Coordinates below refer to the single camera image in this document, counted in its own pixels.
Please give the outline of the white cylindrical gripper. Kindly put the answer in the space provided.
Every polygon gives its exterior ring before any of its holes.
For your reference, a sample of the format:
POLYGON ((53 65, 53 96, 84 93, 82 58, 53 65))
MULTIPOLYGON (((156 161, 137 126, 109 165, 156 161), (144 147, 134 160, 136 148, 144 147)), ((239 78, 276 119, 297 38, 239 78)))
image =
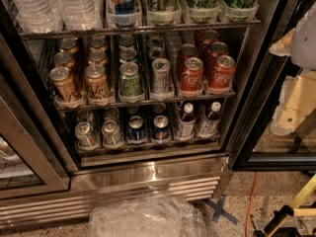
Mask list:
MULTIPOLYGON (((290 56, 290 46, 295 29, 290 30, 269 48, 276 56, 290 56)), ((316 72, 303 70, 299 75, 286 76, 278 98, 270 130, 285 136, 294 132, 316 109, 316 72)))

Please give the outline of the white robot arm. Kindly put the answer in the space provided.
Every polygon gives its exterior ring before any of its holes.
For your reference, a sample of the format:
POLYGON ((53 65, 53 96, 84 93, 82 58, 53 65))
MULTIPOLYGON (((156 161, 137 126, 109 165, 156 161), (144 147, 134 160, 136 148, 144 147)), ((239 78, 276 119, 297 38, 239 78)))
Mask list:
POLYGON ((272 133, 288 135, 316 109, 316 3, 294 29, 269 48, 269 53, 289 56, 302 68, 297 76, 285 77, 270 126, 272 133))

